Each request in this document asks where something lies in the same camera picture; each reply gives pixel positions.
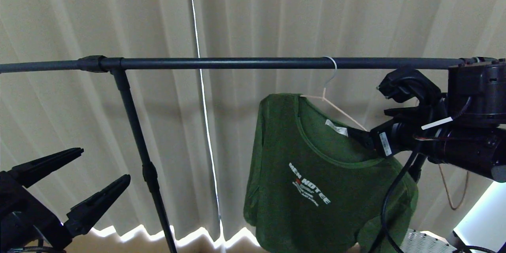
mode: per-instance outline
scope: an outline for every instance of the white hanger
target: white hanger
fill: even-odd
[[[340,109],[338,106],[332,104],[331,101],[327,100],[327,98],[325,98],[325,92],[327,91],[327,84],[329,82],[332,81],[332,79],[334,79],[334,77],[336,76],[336,74],[338,73],[338,64],[336,63],[336,61],[332,58],[332,57],[326,57],[330,60],[332,60],[332,62],[334,63],[334,74],[332,75],[332,77],[327,80],[327,82],[325,82],[325,84],[323,85],[323,94],[321,97],[319,96],[309,96],[309,95],[300,95],[301,97],[305,97],[305,98],[316,98],[316,99],[321,99],[322,101],[324,102],[327,102],[329,103],[332,107],[334,107],[334,109],[338,110],[340,113],[342,113],[344,116],[346,116],[347,118],[349,118],[350,120],[352,120],[354,123],[356,123],[359,127],[361,127],[363,130],[365,130],[366,132],[368,132],[368,130],[363,126],[361,125],[358,121],[356,121],[354,118],[352,118],[350,115],[348,115],[345,111],[343,111],[342,109]]]

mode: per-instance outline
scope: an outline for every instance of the shirt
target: shirt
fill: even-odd
[[[348,128],[299,94],[271,94],[261,101],[244,218],[256,226],[267,251],[335,253],[359,242],[367,252],[379,235],[383,198],[402,167],[336,127]],[[387,223],[397,244],[417,197],[409,175],[390,197]],[[386,239],[376,248],[393,251]]]

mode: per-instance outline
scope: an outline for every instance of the curtain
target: curtain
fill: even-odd
[[[197,57],[197,51],[202,57],[502,57],[505,10],[506,0],[0,0],[0,63]],[[339,70],[327,97],[371,129],[388,120],[384,109],[399,107],[375,88],[389,71]],[[446,91],[445,71],[423,73]],[[270,93],[318,96],[332,71],[203,70],[204,93],[196,70],[127,75],[176,238],[202,227],[217,240],[221,222],[229,240],[244,227],[254,233],[242,206],[258,103]],[[0,75],[0,141],[1,170],[65,148],[85,149],[29,189],[62,221],[71,206],[130,174],[128,190],[96,228],[113,225],[119,235],[139,224],[151,235],[161,230],[111,75]],[[397,158],[403,163],[407,155]],[[444,171],[459,199],[465,172],[447,165]],[[453,212],[438,167],[427,163],[411,227],[446,236],[489,184],[472,174],[466,201]]]

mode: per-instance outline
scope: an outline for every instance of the shirt sleeve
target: shirt sleeve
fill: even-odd
[[[415,195],[410,204],[398,204],[387,212],[388,232],[398,246],[401,246],[410,225],[412,215],[416,208],[416,200],[417,197]],[[377,215],[365,223],[358,233],[357,242],[360,244],[361,253],[370,252],[373,245],[374,248],[372,253],[396,252],[394,247],[392,247],[390,242],[388,242],[385,235],[381,233],[380,215]]]
[[[257,225],[258,189],[260,187],[260,171],[262,168],[262,148],[264,145],[264,101],[260,102],[258,111],[257,127],[255,129],[255,141],[253,142],[253,155],[249,167],[249,178],[246,186],[246,198],[244,199],[244,219],[252,226]]]

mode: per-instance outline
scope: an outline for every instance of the round neckline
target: round neckline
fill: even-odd
[[[302,137],[302,139],[304,139],[304,141],[306,142],[306,144],[308,145],[308,147],[311,148],[311,150],[313,150],[316,154],[318,154],[318,156],[320,156],[325,161],[330,162],[330,163],[332,163],[334,165],[337,165],[337,166],[343,167],[343,168],[350,168],[350,169],[351,168],[352,169],[358,169],[358,168],[371,167],[371,166],[374,166],[374,165],[380,163],[381,161],[385,160],[384,158],[378,157],[376,159],[370,159],[370,160],[361,161],[361,162],[341,162],[341,161],[337,161],[334,158],[329,157],[327,154],[325,154],[321,150],[319,150],[309,140],[308,136],[306,135],[306,132],[304,131],[304,128],[302,127],[302,122],[300,121],[300,116],[299,116],[299,114],[300,114],[300,100],[304,100],[304,102],[311,109],[313,109],[314,111],[316,111],[318,114],[320,114],[325,119],[330,120],[332,123],[335,123],[336,125],[343,125],[343,123],[337,122],[335,120],[332,120],[331,118],[329,118],[327,116],[327,114],[323,113],[320,109],[318,109],[318,107],[316,107],[315,105],[313,105],[313,103],[311,103],[307,98],[301,97],[300,95],[301,94],[295,94],[295,97],[294,97],[294,106],[295,106],[294,115],[295,115],[295,120],[296,120],[296,124],[297,124],[297,129],[298,129],[298,132],[299,132],[300,136]]]

